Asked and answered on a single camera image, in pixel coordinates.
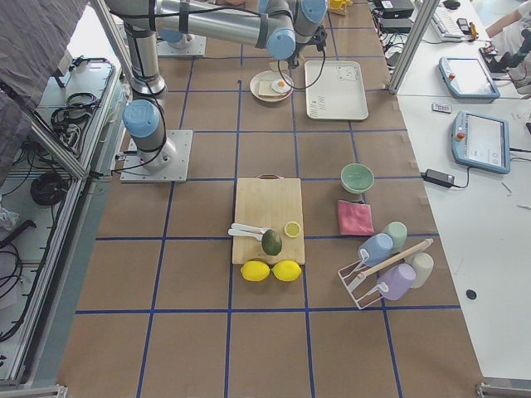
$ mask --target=pink cloth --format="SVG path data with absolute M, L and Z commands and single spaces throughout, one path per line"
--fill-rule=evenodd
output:
M 338 217 L 341 235 L 374 235 L 370 205 L 338 201 Z

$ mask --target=avocado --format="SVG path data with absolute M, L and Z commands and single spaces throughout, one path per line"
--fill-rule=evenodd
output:
M 282 240 L 273 230 L 267 230 L 262 236 L 262 249 L 268 255 L 278 255 L 282 250 Z

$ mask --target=keyboard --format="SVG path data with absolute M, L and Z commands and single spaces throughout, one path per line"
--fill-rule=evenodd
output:
M 436 8 L 431 25 L 441 41 L 463 41 L 466 38 L 457 26 L 457 22 L 451 18 L 450 13 L 444 7 Z

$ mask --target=wooden cutting board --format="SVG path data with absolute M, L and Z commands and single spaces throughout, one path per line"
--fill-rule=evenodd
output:
M 234 236 L 232 262 L 244 264 L 258 259 L 270 265 L 281 260 L 294 260 L 304 264 L 304 225 L 299 178 L 238 178 L 236 184 L 234 222 L 275 230 L 282 239 L 282 251 L 278 255 L 267 255 L 255 238 Z M 297 221 L 302 228 L 296 238 L 289 238 L 284 233 L 284 225 L 288 221 Z

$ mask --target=bowl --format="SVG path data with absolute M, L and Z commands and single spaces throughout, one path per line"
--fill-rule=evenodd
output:
M 284 76 L 284 80 L 285 81 L 287 81 L 290 85 L 293 85 L 293 80 L 286 73 L 283 73 L 282 75 Z M 253 77 L 251 79 L 251 83 L 249 83 L 249 88 L 251 89 L 251 93 L 257 99 L 259 99 L 260 101 L 264 101 L 264 102 L 281 102 L 281 101 L 285 100 L 286 98 L 288 98 L 291 95 L 291 93 L 293 93 L 293 89 L 290 89 L 290 91 L 288 91 L 284 95 L 278 96 L 278 97 L 268 98 L 268 97 L 260 97 L 258 95 L 258 89 L 260 88 L 260 80 L 271 80 L 271 81 L 274 81 L 274 80 L 278 80 L 280 78 L 281 78 L 280 77 L 280 73 L 279 72 L 274 72 L 272 70 L 266 70 L 265 72 L 259 73 L 258 75 Z
M 373 183 L 373 172 L 361 163 L 350 163 L 341 170 L 341 185 L 350 193 L 364 193 Z

